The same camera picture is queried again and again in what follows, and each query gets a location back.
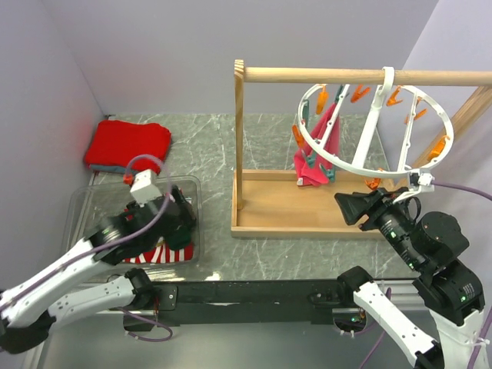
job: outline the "gray marble surface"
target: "gray marble surface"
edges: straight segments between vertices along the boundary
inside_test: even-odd
[[[201,182],[205,252],[198,265],[163,267],[151,278],[163,280],[271,280],[336,278],[360,265],[375,278],[412,278],[386,241],[240,239],[231,236],[231,192],[235,163],[233,115],[119,115],[135,123],[168,128],[173,144],[166,163],[172,175],[194,175]],[[291,135],[294,115],[244,116],[244,168],[290,169],[297,145]],[[341,158],[350,161],[365,116],[341,117]],[[366,166],[386,168],[375,135]],[[100,174],[94,184],[121,181]]]

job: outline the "wooden drying rack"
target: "wooden drying rack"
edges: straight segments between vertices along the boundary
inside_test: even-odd
[[[361,232],[347,226],[334,194],[369,192],[363,178],[337,171],[333,184],[320,188],[299,188],[295,171],[243,169],[243,96],[244,83],[329,83],[382,85],[383,70],[256,68],[234,63],[236,101],[236,171],[232,191],[231,233],[235,237],[333,237],[380,238],[378,231]],[[451,119],[454,139],[459,139],[492,104],[492,71],[395,71],[394,85],[479,86]],[[427,163],[427,156],[444,135],[439,133],[412,165]],[[381,186],[395,189],[383,179]]]

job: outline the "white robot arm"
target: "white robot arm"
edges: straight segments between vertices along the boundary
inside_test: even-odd
[[[128,211],[102,220],[75,246],[28,281],[0,291],[0,347],[17,354],[37,346],[66,324],[110,308],[142,308],[153,301],[153,286],[142,269],[131,269],[106,284],[70,293],[126,258],[152,249],[160,237],[179,249],[189,244],[196,220],[181,191],[168,196],[155,174],[139,173]]]
[[[478,277],[457,257],[470,245],[461,234],[457,220],[431,211],[419,221],[408,213],[408,199],[396,201],[407,189],[388,192],[378,188],[370,194],[336,194],[335,199],[347,224],[362,231],[378,229],[404,262],[419,272],[413,285],[429,308],[440,335],[440,343],[412,324],[381,293],[372,277],[353,268],[338,279],[353,292],[354,303],[380,323],[418,368],[466,368],[472,351],[480,342],[484,323],[484,292]],[[487,354],[481,350],[474,366],[489,368]]]

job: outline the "white wall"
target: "white wall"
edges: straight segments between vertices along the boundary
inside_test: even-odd
[[[101,110],[40,1],[0,2],[0,50],[0,288],[10,288],[58,257]]]
[[[234,109],[233,63],[401,68],[437,0],[42,0],[104,113]],[[247,112],[294,112],[306,86],[248,85]],[[332,86],[332,96],[337,86]],[[366,112],[370,99],[345,112]]]
[[[406,69],[491,70],[492,4],[488,0],[440,0],[422,35],[419,37]],[[423,88],[452,115],[465,102],[474,88]],[[397,151],[391,144],[394,131],[382,131],[383,143],[389,155]],[[421,131],[415,142],[435,136]],[[492,109],[456,143],[449,156],[434,170],[440,181],[468,185],[492,192]],[[478,274],[484,283],[486,299],[492,299],[492,236],[490,214],[492,204],[474,194],[437,188],[422,197],[426,210],[441,210],[454,215],[462,232],[470,240],[470,248],[461,260]]]

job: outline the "metal bracket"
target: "metal bracket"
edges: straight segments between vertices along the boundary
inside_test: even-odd
[[[174,310],[178,299],[178,286],[176,284],[160,284],[157,290],[159,311]]]

